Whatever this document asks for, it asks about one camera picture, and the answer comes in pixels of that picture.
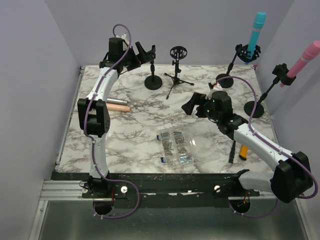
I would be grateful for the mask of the black round-base mic stand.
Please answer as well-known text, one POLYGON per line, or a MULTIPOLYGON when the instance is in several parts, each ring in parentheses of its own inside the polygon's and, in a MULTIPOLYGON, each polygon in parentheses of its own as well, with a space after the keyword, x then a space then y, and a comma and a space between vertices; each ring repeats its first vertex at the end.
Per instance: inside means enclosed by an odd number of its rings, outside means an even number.
POLYGON ((162 79, 155 75, 155 59, 156 59, 156 46, 152 45, 151 50, 148 52, 148 57, 150 59, 150 72, 151 75, 146 77, 144 80, 144 85, 148 90, 158 90, 161 88, 163 82, 162 79))

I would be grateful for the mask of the black tripod mic stand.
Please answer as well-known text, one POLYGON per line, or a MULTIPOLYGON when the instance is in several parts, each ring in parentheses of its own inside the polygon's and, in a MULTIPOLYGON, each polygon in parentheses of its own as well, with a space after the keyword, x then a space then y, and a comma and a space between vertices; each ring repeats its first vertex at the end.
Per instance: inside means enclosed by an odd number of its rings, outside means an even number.
POLYGON ((189 84, 191 86, 194 86, 195 84, 192 83, 192 82, 188 82, 188 81, 185 81, 185 80, 181 80, 179 77, 178 77, 178 74, 181 73, 181 69, 180 69, 180 60, 184 59, 187 54, 188 54, 188 51, 185 47, 183 46, 174 46, 173 48, 170 49, 170 56, 172 57, 172 65, 174 66, 174 76, 171 76, 169 75, 168 73, 164 73, 165 76, 167 77, 170 77, 171 80, 172 80, 172 86, 166 96, 166 99, 168 100, 169 97, 170 97, 170 93, 173 89, 173 87, 175 86, 178 86, 180 84, 189 84))

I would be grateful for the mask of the silver mesh microphone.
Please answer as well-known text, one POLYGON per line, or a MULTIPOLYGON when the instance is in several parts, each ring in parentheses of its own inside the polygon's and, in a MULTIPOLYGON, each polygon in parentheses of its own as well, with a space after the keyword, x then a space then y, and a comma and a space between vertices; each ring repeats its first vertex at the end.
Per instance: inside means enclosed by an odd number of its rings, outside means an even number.
POLYGON ((107 98, 106 102, 108 104, 114 104, 114 105, 122 105, 122 106, 127 106, 128 101, 123 100, 123 99, 117 99, 117 98, 107 98))

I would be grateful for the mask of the beige microphone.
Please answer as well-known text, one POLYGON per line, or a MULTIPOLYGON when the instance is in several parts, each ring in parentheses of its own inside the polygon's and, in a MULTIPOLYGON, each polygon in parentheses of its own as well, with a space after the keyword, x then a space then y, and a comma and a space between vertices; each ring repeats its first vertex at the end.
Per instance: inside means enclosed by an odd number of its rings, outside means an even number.
POLYGON ((118 104, 110 104, 107 103, 106 107, 109 111, 115 111, 115 112, 130 112, 131 108, 129 106, 126 105, 118 105, 118 104))

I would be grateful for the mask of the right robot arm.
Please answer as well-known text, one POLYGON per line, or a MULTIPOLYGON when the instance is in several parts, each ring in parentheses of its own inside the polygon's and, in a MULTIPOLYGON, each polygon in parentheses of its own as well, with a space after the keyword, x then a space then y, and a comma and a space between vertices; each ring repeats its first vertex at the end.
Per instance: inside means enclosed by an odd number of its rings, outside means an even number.
POLYGON ((242 116, 233 112, 232 100, 225 91, 214 91, 210 97, 195 92, 182 105, 182 110, 215 123, 230 139, 248 147, 263 160, 272 173, 245 170, 230 183, 230 191, 241 196, 247 190, 273 193, 280 201, 290 203, 313 187, 308 157, 301 151, 293 153, 260 135, 242 116))

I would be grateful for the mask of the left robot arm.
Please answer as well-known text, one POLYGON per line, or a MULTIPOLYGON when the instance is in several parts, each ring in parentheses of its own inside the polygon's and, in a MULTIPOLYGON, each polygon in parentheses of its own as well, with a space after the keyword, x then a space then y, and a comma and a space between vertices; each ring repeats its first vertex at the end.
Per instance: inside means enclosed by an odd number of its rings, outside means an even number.
POLYGON ((88 185, 94 185, 93 191, 101 198, 107 197, 111 185, 107 181, 109 168, 106 162, 106 135, 111 119, 107 109, 107 98, 113 85, 124 68, 132 71, 141 65, 152 62, 156 57, 156 46, 145 51, 140 42, 132 46, 120 37, 111 37, 108 52, 99 63, 100 74, 91 92, 77 101, 80 129, 83 130, 90 146, 90 173, 88 185))

